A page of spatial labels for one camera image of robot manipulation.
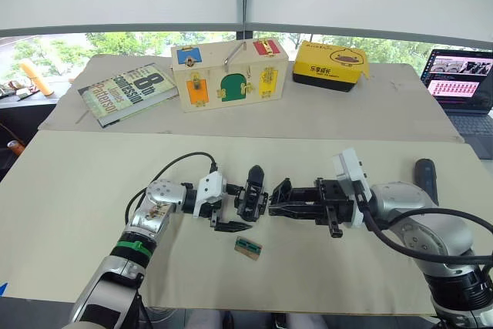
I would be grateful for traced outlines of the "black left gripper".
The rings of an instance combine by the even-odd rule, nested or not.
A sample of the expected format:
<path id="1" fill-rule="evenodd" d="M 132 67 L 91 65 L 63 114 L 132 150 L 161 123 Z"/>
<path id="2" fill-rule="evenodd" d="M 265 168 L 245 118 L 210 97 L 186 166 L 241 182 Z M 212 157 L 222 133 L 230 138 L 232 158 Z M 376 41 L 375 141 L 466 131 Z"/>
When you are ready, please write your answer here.
<path id="1" fill-rule="evenodd" d="M 236 196 L 241 190 L 242 186 L 237 186 L 231 183 L 226 185 L 226 193 L 228 195 Z M 210 226 L 218 232 L 238 233 L 251 229 L 252 226 L 247 223 L 241 223 L 238 221 L 229 221 L 224 223 L 221 220 L 221 216 L 223 214 L 223 198 L 226 193 L 223 190 L 198 190 L 198 217 L 209 219 Z"/>

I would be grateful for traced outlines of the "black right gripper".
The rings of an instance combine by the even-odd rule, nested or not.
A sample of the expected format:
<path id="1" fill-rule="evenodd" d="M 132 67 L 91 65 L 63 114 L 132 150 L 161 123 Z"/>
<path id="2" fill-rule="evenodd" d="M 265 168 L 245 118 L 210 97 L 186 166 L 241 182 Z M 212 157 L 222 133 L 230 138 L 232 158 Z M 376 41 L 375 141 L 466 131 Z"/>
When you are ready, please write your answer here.
<path id="1" fill-rule="evenodd" d="M 343 231 L 339 225 L 351 222 L 354 201 L 344 193 L 336 180 L 317 178 L 315 185 L 316 187 L 293 187 L 290 179 L 285 178 L 274 188 L 270 196 L 269 215 L 295 220 L 315 220 L 316 225 L 328 226 L 332 238 L 341 238 Z M 294 205 L 313 202 L 321 209 L 319 216 L 317 207 Z"/>

